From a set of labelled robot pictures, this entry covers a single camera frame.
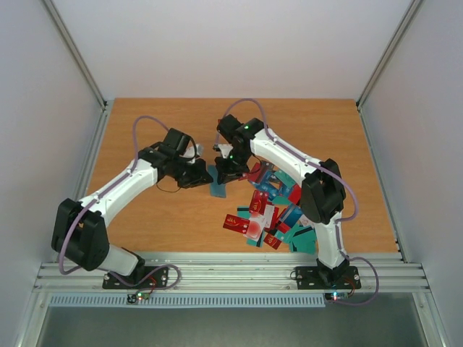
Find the teal card holder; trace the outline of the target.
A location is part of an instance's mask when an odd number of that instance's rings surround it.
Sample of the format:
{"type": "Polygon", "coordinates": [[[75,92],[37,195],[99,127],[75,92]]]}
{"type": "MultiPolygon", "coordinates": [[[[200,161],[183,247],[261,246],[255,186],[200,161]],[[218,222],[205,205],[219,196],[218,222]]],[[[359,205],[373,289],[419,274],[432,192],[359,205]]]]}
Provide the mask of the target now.
{"type": "Polygon", "coordinates": [[[210,194],[212,197],[226,198],[226,185],[218,182],[218,171],[214,165],[208,165],[208,173],[212,176],[213,182],[210,183],[210,194]]]}

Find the white card red circle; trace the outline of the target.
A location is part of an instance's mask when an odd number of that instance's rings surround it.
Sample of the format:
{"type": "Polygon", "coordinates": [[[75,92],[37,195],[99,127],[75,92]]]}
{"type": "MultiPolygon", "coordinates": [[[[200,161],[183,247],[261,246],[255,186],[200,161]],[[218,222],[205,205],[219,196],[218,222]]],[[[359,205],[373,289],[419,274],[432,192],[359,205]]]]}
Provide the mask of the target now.
{"type": "Polygon", "coordinates": [[[257,241],[264,231],[266,224],[267,217],[260,213],[251,213],[245,236],[250,240],[257,241]]]}

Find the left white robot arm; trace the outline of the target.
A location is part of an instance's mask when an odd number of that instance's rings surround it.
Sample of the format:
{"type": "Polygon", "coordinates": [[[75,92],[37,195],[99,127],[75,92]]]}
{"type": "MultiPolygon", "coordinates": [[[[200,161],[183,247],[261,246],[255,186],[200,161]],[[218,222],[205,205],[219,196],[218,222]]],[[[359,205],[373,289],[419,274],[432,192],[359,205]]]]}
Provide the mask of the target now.
{"type": "Polygon", "coordinates": [[[62,201],[51,238],[60,273],[68,274],[64,260],[70,260],[76,270],[105,270],[128,288],[144,283],[150,276],[144,259],[110,244],[107,228],[136,196],[166,176],[180,189],[213,182],[194,139],[173,128],[162,141],[138,151],[128,167],[99,190],[78,201],[62,201]]]}

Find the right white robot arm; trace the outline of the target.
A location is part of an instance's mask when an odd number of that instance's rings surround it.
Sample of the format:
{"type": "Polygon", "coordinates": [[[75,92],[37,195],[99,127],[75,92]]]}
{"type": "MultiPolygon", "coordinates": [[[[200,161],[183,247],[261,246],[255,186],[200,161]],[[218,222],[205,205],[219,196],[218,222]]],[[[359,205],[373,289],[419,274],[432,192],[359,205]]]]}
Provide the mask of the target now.
{"type": "Polygon", "coordinates": [[[301,193],[297,203],[313,223],[318,239],[318,278],[325,288],[333,288],[349,267],[339,228],[346,192],[337,163],[304,154],[256,118],[242,123],[229,114],[218,121],[217,131],[231,145],[229,152],[216,146],[220,152],[215,159],[219,184],[249,173],[247,162],[253,155],[295,181],[301,193]]]}

